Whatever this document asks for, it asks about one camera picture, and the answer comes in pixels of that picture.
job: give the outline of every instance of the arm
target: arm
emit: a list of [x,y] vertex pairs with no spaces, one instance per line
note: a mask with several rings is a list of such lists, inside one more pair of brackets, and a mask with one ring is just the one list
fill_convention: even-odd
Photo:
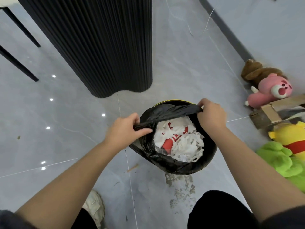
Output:
[[124,119],[118,118],[102,143],[40,190],[16,214],[37,228],[71,228],[97,178],[111,159],[136,139],[152,132],[148,128],[134,131],[133,125],[139,122],[136,113]]
[[226,127],[219,104],[202,99],[200,125],[219,147],[238,187],[259,222],[285,210],[305,205],[305,194],[254,153]]

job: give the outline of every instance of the black pants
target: black pants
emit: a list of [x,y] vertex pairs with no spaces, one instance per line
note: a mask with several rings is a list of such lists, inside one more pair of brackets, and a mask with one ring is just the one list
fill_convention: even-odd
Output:
[[[71,228],[96,229],[96,225],[82,208]],[[237,198],[222,191],[208,191],[190,213],[188,229],[193,228],[258,229],[259,226],[254,215]]]

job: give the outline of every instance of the pink bear's head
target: pink bear's head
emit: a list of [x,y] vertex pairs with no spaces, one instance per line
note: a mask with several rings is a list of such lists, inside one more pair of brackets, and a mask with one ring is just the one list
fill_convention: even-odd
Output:
[[270,93],[275,98],[284,99],[291,95],[292,86],[288,80],[273,73],[261,80],[258,90],[264,94]]

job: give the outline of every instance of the dark gray baseboard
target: dark gray baseboard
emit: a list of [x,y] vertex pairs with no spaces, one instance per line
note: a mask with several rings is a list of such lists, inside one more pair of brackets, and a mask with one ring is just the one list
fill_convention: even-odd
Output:
[[[211,12],[213,11],[213,7],[208,2],[208,0],[199,0],[199,1],[202,4],[202,6],[205,8],[205,10],[208,12],[208,14],[211,14]],[[214,22],[217,24],[219,29],[226,36],[226,38],[229,40],[231,45],[234,47],[234,49],[237,51],[237,53],[240,55],[240,57],[242,57],[244,61],[247,61],[248,59],[253,59],[253,56],[250,54],[250,52],[239,41],[239,39],[235,36],[235,34],[231,31],[231,29],[219,16],[216,10],[214,10],[213,13],[211,14],[211,18],[214,20]]]

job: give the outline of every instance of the shoe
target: shoe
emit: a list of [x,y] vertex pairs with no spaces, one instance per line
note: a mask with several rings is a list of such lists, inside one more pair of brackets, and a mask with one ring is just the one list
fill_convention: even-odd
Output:
[[105,206],[101,196],[95,190],[91,190],[86,202],[83,204],[83,208],[89,212],[97,228],[100,229],[101,222],[105,216]]

